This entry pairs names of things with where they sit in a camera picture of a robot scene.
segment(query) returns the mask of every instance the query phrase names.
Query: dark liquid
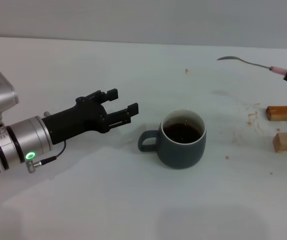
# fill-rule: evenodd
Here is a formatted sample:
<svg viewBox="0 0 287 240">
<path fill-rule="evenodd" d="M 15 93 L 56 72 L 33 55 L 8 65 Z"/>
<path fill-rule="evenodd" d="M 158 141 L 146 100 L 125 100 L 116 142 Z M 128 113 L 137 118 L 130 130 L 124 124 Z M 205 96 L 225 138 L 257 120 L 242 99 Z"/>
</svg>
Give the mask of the dark liquid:
<svg viewBox="0 0 287 240">
<path fill-rule="evenodd" d="M 193 143 L 202 136 L 198 130 L 184 123 L 176 123 L 163 130 L 168 138 L 180 144 Z"/>
</svg>

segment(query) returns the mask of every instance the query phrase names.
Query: mug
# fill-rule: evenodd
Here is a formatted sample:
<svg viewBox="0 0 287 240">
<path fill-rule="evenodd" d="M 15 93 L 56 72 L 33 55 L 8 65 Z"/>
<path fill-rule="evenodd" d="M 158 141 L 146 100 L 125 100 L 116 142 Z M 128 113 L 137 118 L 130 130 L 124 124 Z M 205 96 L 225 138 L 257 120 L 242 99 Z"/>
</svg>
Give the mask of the mug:
<svg viewBox="0 0 287 240">
<path fill-rule="evenodd" d="M 166 135 L 168 127 L 188 125 L 199 133 L 193 142 L 180 143 Z M 146 139 L 156 138 L 155 144 L 143 144 Z M 173 169 L 185 169 L 195 165 L 202 157 L 206 142 L 206 127 L 203 119 L 190 110 L 176 110 L 162 120 L 159 130 L 148 130 L 141 134 L 138 148 L 142 152 L 157 152 L 160 160 Z"/>
</svg>

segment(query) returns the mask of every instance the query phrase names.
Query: pink handle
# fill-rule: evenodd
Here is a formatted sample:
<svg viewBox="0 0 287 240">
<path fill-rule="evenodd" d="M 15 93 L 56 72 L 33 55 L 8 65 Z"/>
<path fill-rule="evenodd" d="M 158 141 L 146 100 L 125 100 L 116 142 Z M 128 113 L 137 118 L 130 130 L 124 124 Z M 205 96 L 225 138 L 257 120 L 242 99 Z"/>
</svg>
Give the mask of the pink handle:
<svg viewBox="0 0 287 240">
<path fill-rule="evenodd" d="M 283 75 L 283 76 L 287 73 L 287 69 L 281 68 L 281 67 L 277 67 L 277 66 L 272 66 L 271 67 L 271 71 L 273 73 L 280 74 L 280 75 Z"/>
</svg>

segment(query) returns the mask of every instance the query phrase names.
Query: white table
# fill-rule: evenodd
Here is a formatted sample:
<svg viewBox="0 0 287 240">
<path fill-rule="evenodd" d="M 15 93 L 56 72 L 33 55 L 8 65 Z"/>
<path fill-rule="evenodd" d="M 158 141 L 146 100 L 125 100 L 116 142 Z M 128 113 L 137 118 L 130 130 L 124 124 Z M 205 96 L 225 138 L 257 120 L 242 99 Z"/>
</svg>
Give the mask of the white table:
<svg viewBox="0 0 287 240">
<path fill-rule="evenodd" d="M 287 152 L 272 147 L 287 122 L 264 114 L 287 105 L 287 82 L 216 61 L 229 55 L 287 68 L 285 49 L 0 38 L 0 70 L 20 99 L 8 125 L 96 90 L 119 90 L 108 112 L 139 104 L 131 124 L 69 140 L 36 173 L 22 164 L 0 174 L 0 240 L 287 239 Z M 197 165 L 173 170 L 137 139 L 180 108 L 204 118 L 207 144 Z"/>
</svg>

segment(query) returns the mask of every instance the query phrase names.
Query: gray wall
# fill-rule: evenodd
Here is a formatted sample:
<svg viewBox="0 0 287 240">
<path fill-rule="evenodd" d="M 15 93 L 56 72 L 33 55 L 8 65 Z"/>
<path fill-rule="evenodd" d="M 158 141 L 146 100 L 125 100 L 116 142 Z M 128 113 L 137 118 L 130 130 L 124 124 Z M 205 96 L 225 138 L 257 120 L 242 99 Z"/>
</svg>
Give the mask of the gray wall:
<svg viewBox="0 0 287 240">
<path fill-rule="evenodd" d="M 287 48 L 287 0 L 0 0 L 0 36 Z"/>
</svg>

